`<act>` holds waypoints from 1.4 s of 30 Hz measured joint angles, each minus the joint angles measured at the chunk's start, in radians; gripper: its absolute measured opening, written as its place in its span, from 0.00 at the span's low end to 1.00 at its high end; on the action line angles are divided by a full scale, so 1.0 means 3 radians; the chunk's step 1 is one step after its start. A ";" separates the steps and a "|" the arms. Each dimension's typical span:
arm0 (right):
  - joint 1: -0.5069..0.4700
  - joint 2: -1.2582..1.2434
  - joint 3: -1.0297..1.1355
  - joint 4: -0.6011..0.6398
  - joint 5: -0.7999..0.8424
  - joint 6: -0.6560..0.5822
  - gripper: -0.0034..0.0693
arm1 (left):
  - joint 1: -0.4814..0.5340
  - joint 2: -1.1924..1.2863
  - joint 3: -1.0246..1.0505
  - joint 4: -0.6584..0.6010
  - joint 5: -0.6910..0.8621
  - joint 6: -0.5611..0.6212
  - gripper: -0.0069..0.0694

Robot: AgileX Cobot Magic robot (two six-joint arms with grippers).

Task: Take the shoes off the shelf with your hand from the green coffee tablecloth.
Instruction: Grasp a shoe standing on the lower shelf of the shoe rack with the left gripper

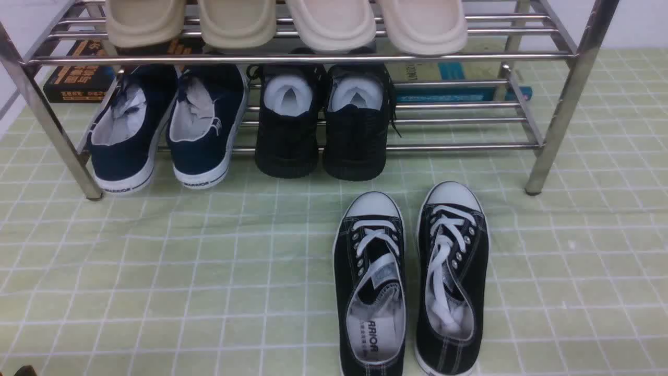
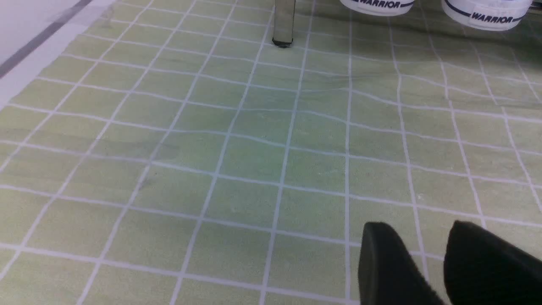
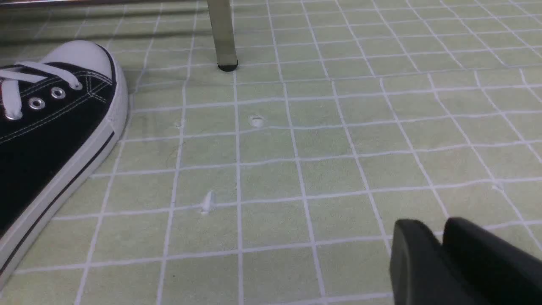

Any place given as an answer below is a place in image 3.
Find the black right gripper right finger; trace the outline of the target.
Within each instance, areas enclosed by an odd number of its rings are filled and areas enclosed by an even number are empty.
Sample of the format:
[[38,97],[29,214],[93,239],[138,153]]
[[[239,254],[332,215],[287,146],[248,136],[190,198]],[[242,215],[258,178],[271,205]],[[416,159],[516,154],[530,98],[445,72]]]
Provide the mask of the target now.
[[542,262],[533,255],[460,217],[446,221],[443,247],[490,304],[542,303]]

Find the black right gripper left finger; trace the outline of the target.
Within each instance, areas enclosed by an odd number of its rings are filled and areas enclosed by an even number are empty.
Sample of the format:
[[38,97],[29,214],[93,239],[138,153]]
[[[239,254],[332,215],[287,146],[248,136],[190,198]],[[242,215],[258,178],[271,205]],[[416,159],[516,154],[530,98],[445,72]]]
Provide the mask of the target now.
[[395,305],[486,305],[424,223],[394,224],[390,281]]

